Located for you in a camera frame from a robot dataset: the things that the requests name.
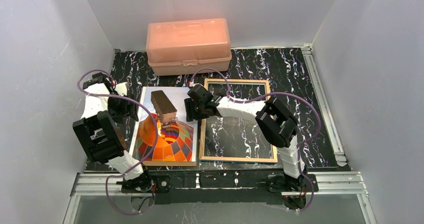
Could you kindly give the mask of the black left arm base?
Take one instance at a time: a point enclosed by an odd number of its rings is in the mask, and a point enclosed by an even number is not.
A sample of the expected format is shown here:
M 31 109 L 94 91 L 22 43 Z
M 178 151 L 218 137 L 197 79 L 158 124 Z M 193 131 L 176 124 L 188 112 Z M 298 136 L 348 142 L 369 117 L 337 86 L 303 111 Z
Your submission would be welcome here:
M 123 193 L 131 194 L 131 203 L 136 211 L 146 211 L 154 205 L 157 194 L 170 191 L 170 177 L 168 175 L 142 175 L 133 180 L 117 181 Z

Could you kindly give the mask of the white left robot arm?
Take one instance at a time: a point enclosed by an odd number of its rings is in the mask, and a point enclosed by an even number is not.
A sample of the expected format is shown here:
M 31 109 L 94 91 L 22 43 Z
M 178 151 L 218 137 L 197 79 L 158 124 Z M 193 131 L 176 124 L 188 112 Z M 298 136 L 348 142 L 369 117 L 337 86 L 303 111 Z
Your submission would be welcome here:
M 127 83 L 117 83 L 107 72 L 94 70 L 91 79 L 79 80 L 77 87 L 85 93 L 81 118 L 73 130 L 91 162 L 107 164 L 123 174 L 127 181 L 143 175 L 143 167 L 128 151 L 119 124 L 127 118 L 137 121 L 137 101 L 127 96 Z

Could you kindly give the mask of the blue wooden picture frame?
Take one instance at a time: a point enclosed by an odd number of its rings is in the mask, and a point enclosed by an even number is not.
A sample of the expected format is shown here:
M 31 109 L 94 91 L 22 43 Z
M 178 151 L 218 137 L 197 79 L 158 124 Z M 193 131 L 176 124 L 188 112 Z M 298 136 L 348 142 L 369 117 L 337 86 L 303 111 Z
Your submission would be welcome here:
M 253 99 L 270 93 L 268 80 L 230 79 L 235 98 Z M 205 79 L 205 88 L 214 94 L 227 86 L 222 79 Z M 234 117 L 209 117 L 201 121 L 199 159 L 202 161 L 277 163 L 277 149 L 269 144 L 256 121 Z

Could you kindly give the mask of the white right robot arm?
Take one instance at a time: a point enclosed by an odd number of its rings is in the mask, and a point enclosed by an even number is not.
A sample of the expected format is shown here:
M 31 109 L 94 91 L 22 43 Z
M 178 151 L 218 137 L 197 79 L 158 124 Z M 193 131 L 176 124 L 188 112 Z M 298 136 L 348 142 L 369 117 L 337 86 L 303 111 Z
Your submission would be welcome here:
M 236 99 L 214 95 L 199 84 L 191 87 L 187 95 L 184 100 L 187 121 L 217 116 L 255 122 L 266 141 L 277 148 L 285 175 L 295 179 L 305 176 L 305 163 L 298 147 L 297 120 L 278 97 Z

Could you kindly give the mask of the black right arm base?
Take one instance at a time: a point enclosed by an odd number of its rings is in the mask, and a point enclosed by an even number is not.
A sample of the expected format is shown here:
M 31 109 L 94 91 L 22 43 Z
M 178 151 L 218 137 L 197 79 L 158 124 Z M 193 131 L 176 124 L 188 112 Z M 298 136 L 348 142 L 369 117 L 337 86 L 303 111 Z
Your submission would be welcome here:
M 283 205 L 287 209 L 300 211 L 309 204 L 306 196 L 319 191 L 316 176 L 313 174 L 306 176 L 293 178 L 286 174 L 271 174 L 265 183 L 269 192 L 281 193 Z

